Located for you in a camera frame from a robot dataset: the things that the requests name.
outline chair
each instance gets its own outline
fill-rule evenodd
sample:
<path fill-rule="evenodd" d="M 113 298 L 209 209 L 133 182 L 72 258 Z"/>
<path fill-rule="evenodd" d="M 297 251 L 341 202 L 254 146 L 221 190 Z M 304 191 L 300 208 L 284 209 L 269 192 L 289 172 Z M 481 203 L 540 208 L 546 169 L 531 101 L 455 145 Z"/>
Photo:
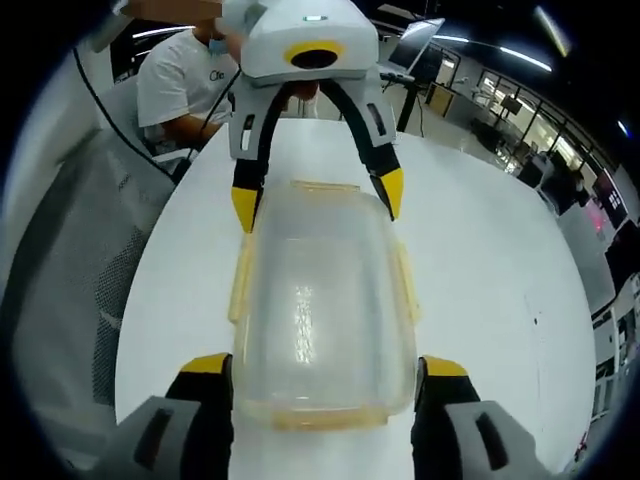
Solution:
<path fill-rule="evenodd" d="M 112 111 L 130 134 L 124 108 Z M 0 333 L 46 438 L 74 468 L 90 468 L 116 426 L 123 313 L 173 189 L 113 131 L 100 131 L 66 156 L 14 257 Z"/>
<path fill-rule="evenodd" d="M 129 77 L 125 81 L 115 84 L 100 96 L 109 116 L 120 131 L 143 153 L 152 157 L 162 169 L 173 174 L 178 165 L 186 161 L 189 149 L 176 150 L 162 155 L 153 156 L 147 148 L 144 131 L 138 125 L 138 86 L 137 77 Z"/>

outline transparent container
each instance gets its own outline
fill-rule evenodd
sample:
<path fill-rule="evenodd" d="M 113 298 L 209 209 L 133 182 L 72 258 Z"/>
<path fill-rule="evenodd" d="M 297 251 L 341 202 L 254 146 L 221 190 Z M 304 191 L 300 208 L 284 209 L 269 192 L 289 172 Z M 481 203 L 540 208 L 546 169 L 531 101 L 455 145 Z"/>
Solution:
<path fill-rule="evenodd" d="M 275 187 L 249 242 L 236 408 L 285 430 L 379 425 L 404 410 L 415 340 L 382 202 L 356 187 Z"/>

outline ceiling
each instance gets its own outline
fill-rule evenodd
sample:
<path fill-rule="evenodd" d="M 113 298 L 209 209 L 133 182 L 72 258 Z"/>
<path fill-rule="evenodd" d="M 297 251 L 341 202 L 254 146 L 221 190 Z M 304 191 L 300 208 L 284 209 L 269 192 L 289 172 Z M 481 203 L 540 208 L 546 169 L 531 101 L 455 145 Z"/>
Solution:
<path fill-rule="evenodd" d="M 440 34 L 510 47 L 552 65 L 553 72 L 532 72 L 521 62 L 505 60 L 493 48 L 463 45 L 461 53 L 476 58 L 531 88 L 565 111 L 615 161 L 625 165 L 640 187 L 640 94 L 635 58 L 633 3 L 612 0 L 607 8 L 575 0 L 355 0 L 372 19 L 404 28 L 411 20 L 383 4 L 427 17 L 444 17 Z M 534 15 L 542 7 L 571 44 L 563 56 L 543 23 Z M 618 120 L 632 132 L 626 138 Z M 633 137 L 638 132 L 638 139 Z"/>

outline man's arm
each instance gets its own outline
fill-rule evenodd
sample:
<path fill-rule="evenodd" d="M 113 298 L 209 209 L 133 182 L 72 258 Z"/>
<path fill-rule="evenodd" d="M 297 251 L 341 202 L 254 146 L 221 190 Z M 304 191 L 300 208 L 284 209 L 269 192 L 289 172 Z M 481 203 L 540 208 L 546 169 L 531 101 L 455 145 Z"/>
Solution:
<path fill-rule="evenodd" d="M 167 138 L 178 144 L 201 150 L 221 127 L 217 123 L 208 123 L 203 130 L 203 125 L 204 120 L 193 115 L 183 115 L 162 123 L 162 128 Z"/>

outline white table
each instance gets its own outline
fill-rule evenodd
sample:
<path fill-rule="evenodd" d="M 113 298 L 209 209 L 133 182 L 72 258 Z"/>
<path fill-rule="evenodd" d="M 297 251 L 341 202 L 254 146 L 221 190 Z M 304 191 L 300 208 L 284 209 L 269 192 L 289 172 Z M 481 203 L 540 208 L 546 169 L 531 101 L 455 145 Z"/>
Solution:
<path fill-rule="evenodd" d="M 398 237 L 424 318 L 419 353 L 464 365 L 561 470 L 589 426 L 595 352 L 571 252 L 538 195 L 464 153 L 399 134 L 405 172 Z M 234 162 L 222 130 L 164 209 L 136 272 L 116 367 L 122 421 L 164 395 L 194 357 L 231 351 L 227 310 L 242 232 L 231 204 Z M 267 188 L 290 179 L 352 183 L 373 193 L 345 123 L 281 120 Z M 412 412 L 385 428 L 248 434 L 234 418 L 231 478 L 412 478 Z M 264 448 L 261 454 L 252 449 Z"/>

